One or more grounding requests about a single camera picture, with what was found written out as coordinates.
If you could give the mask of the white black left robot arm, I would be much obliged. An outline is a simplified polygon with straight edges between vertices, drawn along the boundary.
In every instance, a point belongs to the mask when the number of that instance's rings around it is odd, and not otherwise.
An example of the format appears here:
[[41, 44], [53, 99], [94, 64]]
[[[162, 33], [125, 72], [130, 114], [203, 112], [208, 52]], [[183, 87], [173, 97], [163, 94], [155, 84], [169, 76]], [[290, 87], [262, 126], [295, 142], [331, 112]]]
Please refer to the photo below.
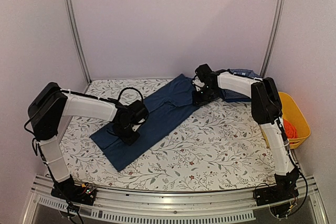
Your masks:
[[119, 99], [74, 92], [50, 82], [28, 107], [28, 117], [24, 128], [31, 125], [29, 133], [37, 143], [50, 176], [59, 183], [58, 192], [67, 200], [73, 200], [78, 195], [78, 188], [68, 181], [70, 171], [60, 148], [72, 118], [110, 122], [113, 134], [131, 145], [139, 138], [137, 130], [146, 122], [149, 112], [142, 99], [123, 105]]

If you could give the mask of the blue checkered button shirt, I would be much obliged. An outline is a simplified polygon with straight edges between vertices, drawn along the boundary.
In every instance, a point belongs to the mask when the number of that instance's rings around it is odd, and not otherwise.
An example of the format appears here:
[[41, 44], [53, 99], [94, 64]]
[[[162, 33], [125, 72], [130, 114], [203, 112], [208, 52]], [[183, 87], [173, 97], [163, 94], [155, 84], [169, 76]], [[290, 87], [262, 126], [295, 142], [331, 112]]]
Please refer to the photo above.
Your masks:
[[228, 69], [217, 77], [218, 87], [227, 102], [250, 102], [251, 86], [262, 78], [248, 69]]

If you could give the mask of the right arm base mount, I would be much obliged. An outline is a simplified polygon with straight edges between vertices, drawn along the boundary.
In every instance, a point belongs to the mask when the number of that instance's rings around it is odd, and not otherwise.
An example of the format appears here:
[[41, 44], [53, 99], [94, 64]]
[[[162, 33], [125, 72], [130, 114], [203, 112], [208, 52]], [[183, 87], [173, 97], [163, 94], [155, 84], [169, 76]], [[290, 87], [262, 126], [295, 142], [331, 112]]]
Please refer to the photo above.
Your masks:
[[257, 206], [269, 206], [270, 213], [277, 219], [288, 218], [298, 203], [296, 186], [286, 190], [281, 186], [260, 183], [254, 188], [253, 198]]

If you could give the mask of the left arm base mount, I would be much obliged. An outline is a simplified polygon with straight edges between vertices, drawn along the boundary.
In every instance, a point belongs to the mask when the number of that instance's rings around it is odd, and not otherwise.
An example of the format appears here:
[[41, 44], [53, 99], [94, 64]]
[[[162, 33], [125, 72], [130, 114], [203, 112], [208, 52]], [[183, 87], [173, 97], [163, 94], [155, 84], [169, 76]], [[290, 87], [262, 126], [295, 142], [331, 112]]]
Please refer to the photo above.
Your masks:
[[97, 188], [93, 184], [75, 184], [72, 178], [60, 183], [54, 183], [51, 195], [71, 202], [93, 206], [96, 199]]

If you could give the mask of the grey blue garment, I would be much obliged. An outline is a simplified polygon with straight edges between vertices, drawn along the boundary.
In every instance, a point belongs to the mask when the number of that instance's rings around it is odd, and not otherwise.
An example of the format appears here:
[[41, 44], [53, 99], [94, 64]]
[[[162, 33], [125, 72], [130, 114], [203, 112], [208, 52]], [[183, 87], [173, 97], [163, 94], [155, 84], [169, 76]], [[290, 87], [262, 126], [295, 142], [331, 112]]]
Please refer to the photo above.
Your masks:
[[137, 130], [140, 136], [132, 145], [127, 145], [114, 135], [111, 123], [97, 130], [90, 138], [120, 172], [198, 110], [192, 102], [192, 91], [192, 79], [181, 74], [146, 97], [144, 104], [149, 117]]

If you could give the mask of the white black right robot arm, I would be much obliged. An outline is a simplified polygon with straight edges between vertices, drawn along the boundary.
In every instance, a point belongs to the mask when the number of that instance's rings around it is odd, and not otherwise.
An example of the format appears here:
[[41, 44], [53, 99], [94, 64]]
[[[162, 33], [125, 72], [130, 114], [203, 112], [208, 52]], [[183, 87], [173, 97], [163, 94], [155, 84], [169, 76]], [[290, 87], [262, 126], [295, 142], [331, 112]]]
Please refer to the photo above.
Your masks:
[[209, 65], [200, 65], [195, 77], [203, 84], [194, 85], [193, 104], [203, 106], [223, 98], [223, 90], [234, 91], [251, 99], [251, 115], [267, 138], [275, 161], [276, 186], [271, 196], [276, 201], [291, 194], [299, 178], [299, 170], [290, 154], [290, 144], [282, 118], [282, 103], [273, 78], [252, 78], [230, 70], [213, 71]]

